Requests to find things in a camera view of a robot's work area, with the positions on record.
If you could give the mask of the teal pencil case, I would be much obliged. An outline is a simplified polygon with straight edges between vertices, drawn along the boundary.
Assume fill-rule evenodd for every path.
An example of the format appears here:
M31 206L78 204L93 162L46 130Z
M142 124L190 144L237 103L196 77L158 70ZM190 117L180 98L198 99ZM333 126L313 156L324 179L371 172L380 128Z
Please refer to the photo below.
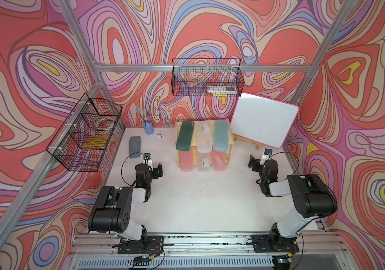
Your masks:
M216 120L214 123L213 148L217 152L226 152L229 145L229 123L226 120Z

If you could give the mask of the dark green pencil case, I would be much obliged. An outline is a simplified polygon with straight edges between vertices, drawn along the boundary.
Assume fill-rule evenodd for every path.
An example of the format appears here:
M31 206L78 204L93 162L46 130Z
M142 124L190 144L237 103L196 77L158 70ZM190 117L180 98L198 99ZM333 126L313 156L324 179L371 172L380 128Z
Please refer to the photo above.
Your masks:
M181 129L178 134L177 143L176 143L176 149L178 151L185 151L185 152L190 151L192 137L194 133L194 127L195 127L195 123L193 121L182 122Z

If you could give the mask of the clear frosted pencil case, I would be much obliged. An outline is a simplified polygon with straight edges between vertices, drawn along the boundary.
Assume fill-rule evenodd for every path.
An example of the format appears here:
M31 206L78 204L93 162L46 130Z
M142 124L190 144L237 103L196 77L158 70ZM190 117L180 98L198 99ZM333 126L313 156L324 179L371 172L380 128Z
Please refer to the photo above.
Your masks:
M202 154L209 154L212 151L212 131L210 125L206 121L198 123L197 132L197 150Z

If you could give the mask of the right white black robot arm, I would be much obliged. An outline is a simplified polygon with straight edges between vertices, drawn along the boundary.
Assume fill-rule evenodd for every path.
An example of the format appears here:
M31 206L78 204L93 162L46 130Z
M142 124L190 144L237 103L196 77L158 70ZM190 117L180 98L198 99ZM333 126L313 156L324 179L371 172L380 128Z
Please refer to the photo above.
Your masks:
M248 167L259 174L261 192L268 198L289 196L294 207L284 219L271 227L267 242L276 252L295 246L301 230L316 219L328 217L338 209L334 192L317 174L291 174L283 181L278 180L278 163L269 157L256 159L249 156Z

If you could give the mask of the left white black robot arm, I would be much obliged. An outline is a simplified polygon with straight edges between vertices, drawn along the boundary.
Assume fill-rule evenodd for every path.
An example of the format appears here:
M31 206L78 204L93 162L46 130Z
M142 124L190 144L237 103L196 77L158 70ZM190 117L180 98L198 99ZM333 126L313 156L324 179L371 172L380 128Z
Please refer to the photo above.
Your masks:
M103 187L91 210L88 230L101 234L114 234L127 241L144 241L147 230L132 220L132 205L146 203L151 197L151 184L163 176L163 166L152 168L141 163L135 166L136 180L132 186Z

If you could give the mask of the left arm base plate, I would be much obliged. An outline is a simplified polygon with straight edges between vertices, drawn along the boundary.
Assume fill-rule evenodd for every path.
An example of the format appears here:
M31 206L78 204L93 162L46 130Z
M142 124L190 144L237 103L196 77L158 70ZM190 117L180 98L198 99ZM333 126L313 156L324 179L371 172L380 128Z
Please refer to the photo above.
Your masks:
M118 254L162 254L164 246L164 236L147 236L138 241L127 241L120 239L120 243L113 245Z

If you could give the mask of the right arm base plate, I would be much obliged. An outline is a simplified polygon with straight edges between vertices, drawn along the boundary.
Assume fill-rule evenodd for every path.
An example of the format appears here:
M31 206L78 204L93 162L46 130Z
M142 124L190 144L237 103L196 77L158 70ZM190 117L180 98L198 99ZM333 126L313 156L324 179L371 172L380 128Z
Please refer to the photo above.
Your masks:
M274 235L252 235L252 245L255 253L295 254L299 252L297 238L284 238Z

